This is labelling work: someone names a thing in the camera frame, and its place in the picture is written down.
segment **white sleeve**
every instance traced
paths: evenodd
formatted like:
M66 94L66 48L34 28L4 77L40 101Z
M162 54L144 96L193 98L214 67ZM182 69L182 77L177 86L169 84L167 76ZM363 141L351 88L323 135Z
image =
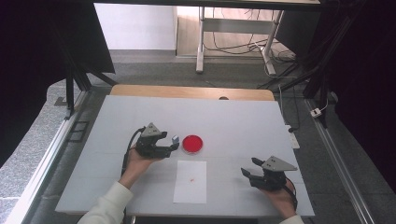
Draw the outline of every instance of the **white sleeve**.
M289 217L288 219L282 221L279 224L304 224L300 216Z
M108 192L100 197L97 204L85 214L78 224L121 223L123 210L134 195L119 182L115 182Z

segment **red disc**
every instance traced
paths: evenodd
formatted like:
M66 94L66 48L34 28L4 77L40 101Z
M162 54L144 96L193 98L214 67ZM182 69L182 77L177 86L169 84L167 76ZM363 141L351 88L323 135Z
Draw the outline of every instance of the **red disc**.
M188 153L197 153L204 142L197 135L189 135L183 139L183 148Z

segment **white paper sheet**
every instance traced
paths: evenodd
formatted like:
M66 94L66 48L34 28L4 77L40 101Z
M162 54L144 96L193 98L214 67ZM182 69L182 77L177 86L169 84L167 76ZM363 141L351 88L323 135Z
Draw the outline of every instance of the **white paper sheet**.
M178 161L174 203L206 203L206 161Z

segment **hand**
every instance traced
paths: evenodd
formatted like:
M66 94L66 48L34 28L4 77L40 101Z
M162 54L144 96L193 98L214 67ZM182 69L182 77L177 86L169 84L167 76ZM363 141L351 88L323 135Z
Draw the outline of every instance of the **hand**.
M132 184L149 168L149 166L161 159L147 159L143 158L136 151L135 146L129 150L128 165L119 182L127 189L130 189Z
M288 179L286 182L286 186L291 191L294 191L294 187ZM272 205L277 209L277 211L279 211L280 215L283 218L287 219L296 215L296 212L294 211L293 200L284 189L275 191L260 189L260 191L267 195Z

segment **white wall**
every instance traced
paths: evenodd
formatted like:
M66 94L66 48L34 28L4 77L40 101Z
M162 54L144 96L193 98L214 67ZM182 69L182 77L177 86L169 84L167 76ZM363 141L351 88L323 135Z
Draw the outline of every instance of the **white wall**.
M109 49L176 49L176 7L94 5Z

